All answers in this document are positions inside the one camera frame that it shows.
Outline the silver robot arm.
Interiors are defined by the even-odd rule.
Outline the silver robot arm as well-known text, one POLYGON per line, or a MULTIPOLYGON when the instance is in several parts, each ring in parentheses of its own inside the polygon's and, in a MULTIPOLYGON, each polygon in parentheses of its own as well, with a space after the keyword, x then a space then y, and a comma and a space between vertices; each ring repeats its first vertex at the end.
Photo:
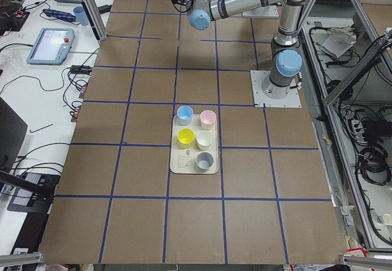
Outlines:
POLYGON ((189 24, 205 30, 212 21, 261 7, 280 3, 282 13, 277 32, 271 41, 273 67, 262 83, 262 91, 276 100, 286 97, 294 77, 299 74, 303 59, 295 47, 298 33, 315 0, 171 0, 184 5, 189 24))

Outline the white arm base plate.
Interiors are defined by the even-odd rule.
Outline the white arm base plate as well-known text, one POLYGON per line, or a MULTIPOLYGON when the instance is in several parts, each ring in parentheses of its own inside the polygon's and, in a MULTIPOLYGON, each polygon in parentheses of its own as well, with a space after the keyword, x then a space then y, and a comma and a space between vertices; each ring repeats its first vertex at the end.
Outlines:
POLYGON ((254 106, 260 108, 301 108, 301 100, 295 80, 290 86, 277 87, 270 81, 269 70, 251 70, 254 106))

